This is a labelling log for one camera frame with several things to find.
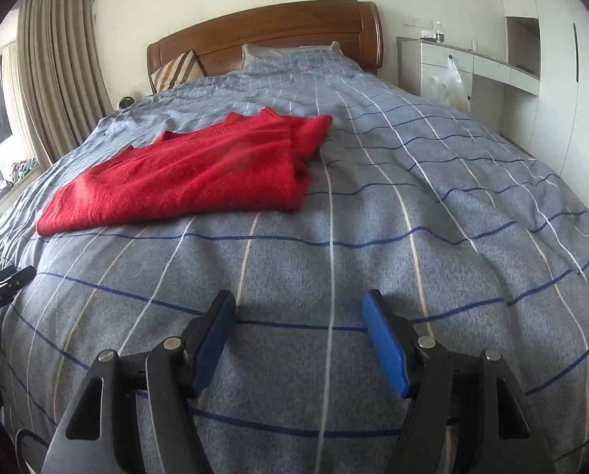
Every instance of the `beige curtain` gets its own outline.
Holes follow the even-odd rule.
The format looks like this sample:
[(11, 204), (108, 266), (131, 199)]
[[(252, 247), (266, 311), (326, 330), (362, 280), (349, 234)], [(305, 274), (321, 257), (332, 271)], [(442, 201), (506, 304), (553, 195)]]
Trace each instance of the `beige curtain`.
[(2, 50), (2, 93), (5, 96), (5, 107), (9, 126), (12, 133), (23, 146), (28, 158), (46, 156), (44, 147), (38, 144), (40, 152), (36, 153), (33, 143), (38, 143), (37, 134), (29, 116), (20, 81), (20, 67), (18, 65), (17, 45), (11, 43)]
[(22, 93), (47, 154), (39, 159), (46, 169), (112, 112), (94, 45), (90, 0), (22, 0), (17, 44)]

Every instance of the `gray plaid duvet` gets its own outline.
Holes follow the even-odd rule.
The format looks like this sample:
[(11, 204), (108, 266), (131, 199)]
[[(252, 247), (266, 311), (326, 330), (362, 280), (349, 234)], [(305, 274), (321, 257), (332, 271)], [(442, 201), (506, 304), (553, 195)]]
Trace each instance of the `gray plaid duvet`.
[[(265, 106), (333, 116), (300, 212), (34, 232), (58, 187), (127, 145)], [(226, 288), (237, 323), (191, 410), (214, 471), (383, 472), (406, 405), (361, 318), (378, 288), (450, 350), (502, 352), (559, 472), (589, 454), (589, 212), (546, 165), (341, 55), (259, 60), (104, 118), (3, 217), (10, 263), (38, 270), (0, 314), (12, 433), (49, 439), (98, 351), (149, 350)], [(158, 472), (147, 412), (141, 424)]]

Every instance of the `red sweater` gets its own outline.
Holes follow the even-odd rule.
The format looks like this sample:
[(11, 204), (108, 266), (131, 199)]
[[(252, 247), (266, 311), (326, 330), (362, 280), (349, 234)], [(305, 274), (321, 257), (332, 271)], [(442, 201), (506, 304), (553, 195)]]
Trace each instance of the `red sweater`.
[(163, 132), (128, 146), (60, 188), (36, 225), (39, 235), (191, 213), (298, 210), (309, 181), (303, 164), (331, 116), (230, 113), (192, 133)]

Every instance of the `desk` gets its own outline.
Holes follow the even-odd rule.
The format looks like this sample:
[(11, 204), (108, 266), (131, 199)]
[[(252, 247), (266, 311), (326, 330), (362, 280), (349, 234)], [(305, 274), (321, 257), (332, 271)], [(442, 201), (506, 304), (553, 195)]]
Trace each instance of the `desk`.
[(449, 56), (459, 70), (461, 82), (467, 94), (472, 94), (472, 78), (477, 75), (538, 96), (540, 78), (515, 68), (507, 62), (454, 46), (404, 37), (397, 38), (399, 86), (416, 96), (432, 99), (429, 94), (431, 91), (429, 78), (446, 74)]

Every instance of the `water bottle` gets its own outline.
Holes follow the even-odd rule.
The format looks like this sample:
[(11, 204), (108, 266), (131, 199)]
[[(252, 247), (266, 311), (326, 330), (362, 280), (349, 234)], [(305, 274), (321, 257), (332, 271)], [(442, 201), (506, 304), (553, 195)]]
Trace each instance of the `water bottle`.
[(435, 40), (439, 44), (444, 44), (444, 29), (442, 28), (442, 22), (437, 22), (437, 31), (435, 31)]

